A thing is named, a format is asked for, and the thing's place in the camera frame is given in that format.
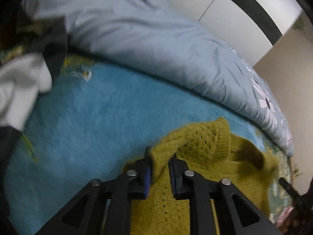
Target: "white cloth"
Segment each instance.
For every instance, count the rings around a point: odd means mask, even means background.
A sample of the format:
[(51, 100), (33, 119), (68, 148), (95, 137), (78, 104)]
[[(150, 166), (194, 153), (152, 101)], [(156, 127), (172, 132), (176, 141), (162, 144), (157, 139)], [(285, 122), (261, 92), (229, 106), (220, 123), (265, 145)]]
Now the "white cloth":
[(0, 68), (0, 125), (23, 131), (38, 94), (51, 88), (42, 54), (30, 53), (5, 63)]

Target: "yellow sweater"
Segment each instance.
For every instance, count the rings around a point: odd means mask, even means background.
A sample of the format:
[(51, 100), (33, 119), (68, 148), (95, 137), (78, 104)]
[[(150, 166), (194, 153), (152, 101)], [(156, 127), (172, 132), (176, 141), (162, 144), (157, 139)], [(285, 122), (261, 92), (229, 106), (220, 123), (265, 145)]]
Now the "yellow sweater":
[(278, 160), (230, 133), (228, 122), (220, 117), (177, 129), (152, 148), (153, 185), (145, 201), (132, 201), (132, 235), (190, 234), (189, 201), (176, 201), (171, 191), (167, 164), (174, 153), (206, 179), (231, 179), (269, 215), (267, 190), (277, 172)]

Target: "black stripe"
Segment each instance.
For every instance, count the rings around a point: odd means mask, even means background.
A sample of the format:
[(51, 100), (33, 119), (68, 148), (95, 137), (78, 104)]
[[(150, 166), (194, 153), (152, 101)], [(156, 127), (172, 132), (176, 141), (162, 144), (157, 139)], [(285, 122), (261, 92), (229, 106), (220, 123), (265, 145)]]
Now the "black stripe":
[(256, 0), (232, 0), (237, 4), (262, 30), (274, 45), (282, 36), (275, 22)]

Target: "beige wall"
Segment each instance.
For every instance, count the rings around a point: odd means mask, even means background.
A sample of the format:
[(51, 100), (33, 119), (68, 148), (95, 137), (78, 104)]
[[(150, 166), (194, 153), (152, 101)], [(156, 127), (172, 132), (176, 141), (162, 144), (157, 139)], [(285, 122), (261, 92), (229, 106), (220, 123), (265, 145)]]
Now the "beige wall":
[(294, 186), (304, 194), (313, 175), (313, 44), (291, 29), (254, 69), (268, 82), (290, 124), (292, 163), (303, 172)]

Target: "white floral print on blanket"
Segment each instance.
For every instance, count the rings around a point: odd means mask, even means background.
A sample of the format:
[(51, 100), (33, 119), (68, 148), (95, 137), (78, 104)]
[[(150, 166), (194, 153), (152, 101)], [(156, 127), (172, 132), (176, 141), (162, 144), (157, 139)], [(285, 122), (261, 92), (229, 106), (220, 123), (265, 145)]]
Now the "white floral print on blanket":
[(260, 86), (251, 79), (252, 86), (255, 88), (255, 90), (263, 97), (263, 99), (259, 99), (260, 107), (267, 109), (266, 115), (265, 115), (265, 123), (268, 123), (268, 125), (264, 128), (265, 130), (274, 131), (277, 127), (277, 119), (275, 117), (275, 109), (273, 104), (270, 101), (270, 98), (267, 96), (267, 94), (260, 88)]

